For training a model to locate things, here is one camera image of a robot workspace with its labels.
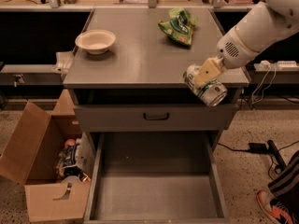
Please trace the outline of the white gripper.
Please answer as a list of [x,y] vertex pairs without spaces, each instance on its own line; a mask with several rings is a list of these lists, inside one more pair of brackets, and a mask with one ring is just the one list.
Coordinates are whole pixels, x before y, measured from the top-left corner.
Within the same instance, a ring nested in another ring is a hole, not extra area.
[[218,77],[226,69],[236,69],[253,61],[258,52],[252,50],[241,37],[236,27],[224,35],[217,44],[217,56],[206,59],[195,67],[194,85],[203,88],[209,81]]

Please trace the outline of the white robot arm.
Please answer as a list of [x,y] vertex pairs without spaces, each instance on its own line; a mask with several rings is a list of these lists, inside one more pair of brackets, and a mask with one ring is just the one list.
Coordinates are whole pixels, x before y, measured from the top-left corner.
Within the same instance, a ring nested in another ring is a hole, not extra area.
[[220,39],[216,56],[208,58],[194,77],[195,87],[201,89],[225,71],[245,66],[273,44],[298,32],[299,0],[259,2]]

